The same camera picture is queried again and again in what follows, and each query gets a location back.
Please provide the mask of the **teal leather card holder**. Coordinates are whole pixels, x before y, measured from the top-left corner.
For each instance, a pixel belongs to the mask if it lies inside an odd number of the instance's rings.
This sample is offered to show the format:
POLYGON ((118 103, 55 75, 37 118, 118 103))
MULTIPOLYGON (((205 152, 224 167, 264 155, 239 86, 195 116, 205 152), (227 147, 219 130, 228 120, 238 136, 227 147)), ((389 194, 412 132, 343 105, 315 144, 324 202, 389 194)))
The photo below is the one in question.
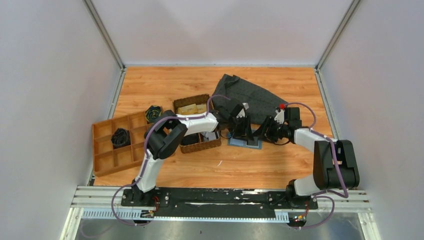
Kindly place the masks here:
POLYGON ((253 140, 251 139, 236 139, 232 137, 231 133, 227 133, 226 137, 227 139, 227 145, 232 147, 240 147, 240 148, 247 148, 247 149, 255 149, 255 150, 261 150, 262 149, 262 140, 260 140, 257 136, 253 137, 253 140))

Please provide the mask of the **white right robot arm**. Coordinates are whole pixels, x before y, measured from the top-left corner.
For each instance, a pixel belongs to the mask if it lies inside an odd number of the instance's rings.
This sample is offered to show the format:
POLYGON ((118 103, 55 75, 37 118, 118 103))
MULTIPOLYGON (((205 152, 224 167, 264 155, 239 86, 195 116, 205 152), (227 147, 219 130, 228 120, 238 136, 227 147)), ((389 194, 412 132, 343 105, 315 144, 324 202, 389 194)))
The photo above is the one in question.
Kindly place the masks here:
POLYGON ((301 207, 306 198, 325 193, 347 199, 348 190, 360 183, 353 143, 319 133, 313 126, 304 126, 298 107, 281 105, 276 116, 267 116, 253 136, 273 144, 287 139, 313 153, 312 174, 293 179, 286 186, 285 201, 292 209, 301 207))

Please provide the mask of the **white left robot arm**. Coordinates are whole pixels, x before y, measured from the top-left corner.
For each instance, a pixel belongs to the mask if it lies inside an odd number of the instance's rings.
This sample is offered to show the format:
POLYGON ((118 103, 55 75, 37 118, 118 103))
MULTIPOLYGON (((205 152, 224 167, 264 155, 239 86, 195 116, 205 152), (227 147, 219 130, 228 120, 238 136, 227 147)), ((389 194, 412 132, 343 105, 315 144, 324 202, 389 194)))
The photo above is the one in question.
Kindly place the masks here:
POLYGON ((149 206, 153 201, 153 190, 163 162, 173 155, 184 137, 203 132, 214 133, 224 129, 232 130, 247 117, 249 105, 237 99, 224 98, 227 102, 218 109, 210 109, 214 96, 206 102, 203 113, 181 115, 165 111, 148 128, 144 136, 144 158, 138 175, 131 183, 134 200, 140 206, 149 206))

